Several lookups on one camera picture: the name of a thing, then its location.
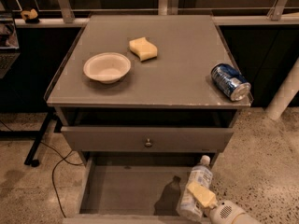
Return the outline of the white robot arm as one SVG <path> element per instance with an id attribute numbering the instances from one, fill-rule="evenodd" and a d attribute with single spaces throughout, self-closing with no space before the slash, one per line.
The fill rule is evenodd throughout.
<path id="1" fill-rule="evenodd" d="M 193 181 L 187 185 L 188 192 L 207 211 L 211 224 L 262 224 L 244 209 L 231 201 L 218 201 L 210 189 Z"/>

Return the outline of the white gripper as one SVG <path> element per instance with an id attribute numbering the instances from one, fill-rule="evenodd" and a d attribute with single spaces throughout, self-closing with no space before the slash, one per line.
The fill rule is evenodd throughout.
<path id="1" fill-rule="evenodd" d="M 187 190 L 203 208 L 212 209 L 209 212 L 212 224 L 239 224 L 239 218 L 246 214 L 241 207 L 231 201 L 218 203 L 216 194 L 196 181 L 188 184 Z"/>

